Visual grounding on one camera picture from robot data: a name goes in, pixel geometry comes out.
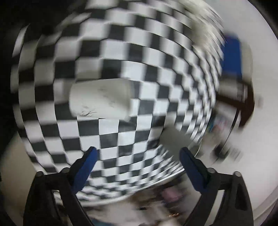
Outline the checkered tablecloth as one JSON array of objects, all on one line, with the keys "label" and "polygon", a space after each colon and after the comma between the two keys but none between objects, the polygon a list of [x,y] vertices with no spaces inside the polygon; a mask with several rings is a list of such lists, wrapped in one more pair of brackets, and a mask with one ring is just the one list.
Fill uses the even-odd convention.
[{"label": "checkered tablecloth", "polygon": [[34,168],[57,173],[96,148],[77,193],[84,206],[181,173],[159,138],[167,127],[203,137],[223,41],[222,20],[205,1],[80,1],[56,23],[20,29],[10,89]]}]

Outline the white paper cup tilted right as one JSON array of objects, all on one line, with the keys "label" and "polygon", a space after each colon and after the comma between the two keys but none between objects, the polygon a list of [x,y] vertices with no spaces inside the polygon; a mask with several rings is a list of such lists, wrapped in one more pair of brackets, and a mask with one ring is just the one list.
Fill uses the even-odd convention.
[{"label": "white paper cup tilted right", "polygon": [[74,83],[69,93],[73,116],[129,120],[134,85],[127,79],[104,79]]}]

